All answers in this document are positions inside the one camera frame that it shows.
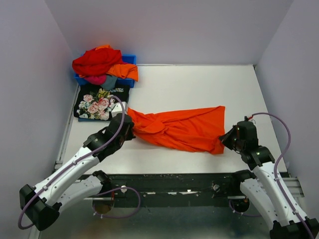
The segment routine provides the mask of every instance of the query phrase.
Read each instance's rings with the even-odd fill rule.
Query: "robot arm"
[[[122,114],[116,115],[108,127],[89,136],[83,147],[56,172],[34,187],[26,184],[20,189],[21,209],[25,211],[25,214],[39,231],[52,225],[60,212],[67,207],[86,197],[100,193],[103,186],[110,186],[108,176],[102,171],[93,173],[92,176],[80,183],[74,184],[74,182],[88,169],[120,149],[125,140],[134,138],[132,132],[134,123],[128,115],[124,115],[123,126],[118,135],[103,148],[103,145],[115,136],[121,125],[121,120]],[[92,154],[101,146],[101,150]]]
[[[254,124],[245,118],[245,121],[238,122],[219,139],[226,147],[240,153],[242,160],[253,171],[247,173],[247,170],[244,170],[237,173],[240,191],[250,199],[266,221],[271,239],[309,238],[305,224],[316,237],[319,230],[318,221],[307,217],[294,200],[280,173],[274,173],[275,160],[268,148],[258,145]],[[260,188],[256,178],[261,181],[266,193]]]

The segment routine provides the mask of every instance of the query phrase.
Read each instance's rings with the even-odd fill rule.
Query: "cable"
[[[250,214],[246,214],[246,213],[240,213],[240,212],[238,212],[238,211],[236,211],[234,209],[233,205],[234,205],[233,201],[229,200],[229,207],[233,211],[233,213],[235,213],[235,214],[242,215],[242,216],[245,216],[245,217],[251,217],[251,218],[259,218],[259,217],[261,217],[261,215],[250,215]]]
[[[94,214],[93,215],[98,215],[98,216],[100,216],[102,218],[123,219],[123,218],[129,218],[129,217],[133,216],[134,214],[136,214],[139,211],[140,206],[141,206],[141,197],[140,197],[140,194],[138,193],[138,191],[136,191],[134,188],[130,188],[130,187],[115,188],[115,189],[112,189],[112,190],[107,191],[107,192],[99,193],[96,196],[101,196],[101,195],[104,195],[104,194],[112,193],[112,192],[115,192],[115,191],[118,191],[118,190],[121,190],[121,189],[130,189],[130,190],[134,191],[136,193],[136,195],[138,196],[139,203],[138,203],[138,206],[135,208],[134,211],[132,211],[130,214],[127,214],[125,216],[108,216],[108,215],[104,215],[104,214],[99,214],[95,210],[95,206],[93,205],[93,210],[94,210]]]
[[[75,160],[76,163],[80,162],[82,159],[85,159],[86,157],[88,156],[91,156],[92,154],[100,151],[101,149],[104,149],[110,142],[112,142],[116,136],[120,133],[121,129],[122,129],[122,126],[124,124],[124,118],[125,118],[125,108],[123,106],[123,103],[122,101],[117,97],[117,96],[112,96],[110,97],[111,99],[114,98],[116,99],[120,105],[121,105],[121,108],[122,108],[122,118],[121,118],[121,123],[120,123],[120,126],[118,128],[118,130],[115,132],[115,134],[105,143],[103,144],[102,146],[98,147],[97,149],[94,149],[93,151],[83,155],[82,157],[78,158],[77,160]],[[54,178],[52,178],[45,186],[48,188],[55,180],[57,180],[61,175],[63,175],[67,170],[69,170],[71,167],[73,167],[74,164],[69,164],[67,167],[65,167],[64,169],[62,169]],[[20,213],[19,215],[19,219],[18,219],[18,227],[21,229],[21,230],[25,230],[25,229],[28,229],[30,227],[32,227],[34,224],[30,224],[26,227],[22,226],[22,218],[23,218],[23,215],[25,214],[25,211],[28,209],[28,207],[31,205],[31,203],[41,194],[43,193],[44,191],[44,188],[41,188],[27,203],[26,205],[23,207],[22,209],[22,212]]]
[[[275,116],[273,114],[270,114],[270,113],[265,113],[265,112],[260,112],[260,113],[255,113],[255,114],[252,114],[251,117],[249,117],[248,119],[252,119],[254,116],[257,116],[257,115],[268,115],[268,116],[272,116],[274,118],[276,118],[277,120],[279,120],[283,125],[284,127],[286,128],[286,131],[287,131],[287,134],[288,134],[288,142],[287,142],[287,145],[285,147],[285,149],[283,150],[283,152],[280,154],[280,156],[278,157],[276,163],[275,163],[275,167],[274,167],[274,175],[276,175],[276,177],[278,176],[278,171],[277,171],[277,168],[278,168],[278,164],[280,162],[280,160],[283,158],[284,154],[287,152],[289,146],[290,146],[290,143],[291,143],[291,134],[290,134],[290,130],[288,128],[288,126],[286,125],[286,123],[281,119],[279,118],[278,116]],[[290,201],[285,189],[283,188],[283,185],[281,184],[280,180],[276,180],[277,184],[278,184],[278,187],[280,188],[281,192],[283,193],[286,201],[288,202],[288,204],[290,205],[290,207],[292,208],[293,212],[296,214],[296,216],[298,217],[298,219],[301,221],[301,223],[304,225],[304,227],[306,228],[308,234],[309,234],[309,237],[310,239],[315,239],[314,238],[314,235],[312,234],[310,228],[308,227],[308,225],[305,223],[305,220],[300,216],[300,214],[297,212],[297,209],[295,208],[294,204]]]

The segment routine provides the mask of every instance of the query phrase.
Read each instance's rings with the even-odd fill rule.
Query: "pink rose pattern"
[[[90,114],[95,114],[98,110],[99,110],[99,107],[98,107],[98,103],[96,102],[93,102],[93,104],[88,107],[88,112]]]
[[[109,101],[110,92],[100,89],[97,95],[84,95],[77,113],[80,118],[108,120],[109,113],[115,106],[115,100]]]
[[[91,95],[85,95],[85,96],[83,97],[83,100],[84,100],[85,102],[90,103],[90,102],[93,100],[93,96],[91,96]]]
[[[100,111],[103,111],[104,109],[106,109],[107,107],[109,106],[109,100],[104,98],[104,97],[101,97],[99,99],[99,102],[98,102],[98,108]]]

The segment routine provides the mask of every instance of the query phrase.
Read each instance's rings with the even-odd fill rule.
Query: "black floral fabric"
[[[122,102],[128,103],[130,87],[116,84],[115,88],[106,91],[100,86],[86,84],[81,86],[74,106],[74,117],[91,120],[110,120],[111,111],[115,106],[117,96]]]

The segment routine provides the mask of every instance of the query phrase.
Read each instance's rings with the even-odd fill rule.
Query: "bolt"
[[[218,192],[220,189],[220,186],[218,184],[214,185],[213,187],[214,191]]]
[[[127,191],[127,189],[126,189],[126,186],[125,186],[125,185],[121,186],[121,188],[124,188],[124,189],[121,189],[121,192],[122,192],[122,193],[125,193],[125,192]]]

